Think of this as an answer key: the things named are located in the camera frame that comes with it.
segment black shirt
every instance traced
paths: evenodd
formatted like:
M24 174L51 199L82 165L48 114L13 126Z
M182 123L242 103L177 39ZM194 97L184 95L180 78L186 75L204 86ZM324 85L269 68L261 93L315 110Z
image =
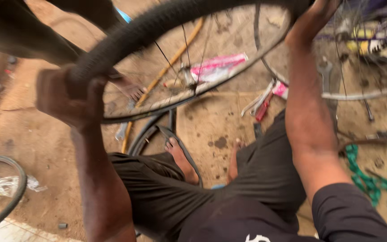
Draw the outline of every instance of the black shirt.
M183 226L179 242L378 242L387 224L351 184L332 184L313 198L312 212L321 240L298 236L275 212L258 201L235 197L207 204Z

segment pink packaging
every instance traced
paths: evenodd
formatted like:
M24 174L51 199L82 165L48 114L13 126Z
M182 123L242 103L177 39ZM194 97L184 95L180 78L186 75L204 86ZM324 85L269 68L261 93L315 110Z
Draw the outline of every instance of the pink packaging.
M247 61L246 54L235 54L230 56L217 56L205 60L202 64L195 64L191 67L191 75L194 80L213 82L220 77L229 74L237 65Z
M288 99L288 94L289 94L289 88L284 85L281 81L277 81L276 86L273 88L273 93L274 95L277 95L284 100Z

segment black pants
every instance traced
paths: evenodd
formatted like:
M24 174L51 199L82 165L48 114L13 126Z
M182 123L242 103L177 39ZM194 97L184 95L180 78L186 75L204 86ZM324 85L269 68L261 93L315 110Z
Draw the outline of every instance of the black pants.
M79 14L105 33L116 24L126 24L111 0L47 1ZM75 62L84 51L43 24L23 0L4 0L0 4L0 52L61 66Z
M238 177L222 189L206 190L184 182L169 153L109 157L131 197L135 228L154 240L176 241L196 209L233 196L262 202L298 230L296 212L306 194L292 163L284 111L263 137L237 153Z

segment bare foot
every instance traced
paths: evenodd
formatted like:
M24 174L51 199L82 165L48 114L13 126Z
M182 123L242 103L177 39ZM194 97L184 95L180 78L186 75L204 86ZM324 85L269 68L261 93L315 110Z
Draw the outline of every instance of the bare foot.
M124 75L116 74L110 77L112 77L111 83L117 87L117 89L119 89L119 91L121 91L125 96L132 98L134 101L138 101L147 91L147 88L133 82Z
M181 150L175 138L169 138L169 142L166 144L165 151L174 157L174 161L185 175L187 183L197 185L200 182L198 174L196 174L192 165L187 161L185 154Z
M232 148L231 160L229 162L228 177L226 180L227 184L229 184L231 181L238 177L237 152L245 146L245 143L240 139L237 138L235 140L234 146Z

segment tiled floor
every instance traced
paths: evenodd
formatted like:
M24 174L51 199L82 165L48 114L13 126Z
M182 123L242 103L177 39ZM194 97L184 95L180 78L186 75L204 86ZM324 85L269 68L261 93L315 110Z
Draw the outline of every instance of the tiled floor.
M0 223L0 241L5 242L80 242L79 240L66 239L60 236L47 233L40 229L33 228L25 223L16 222L6 218Z

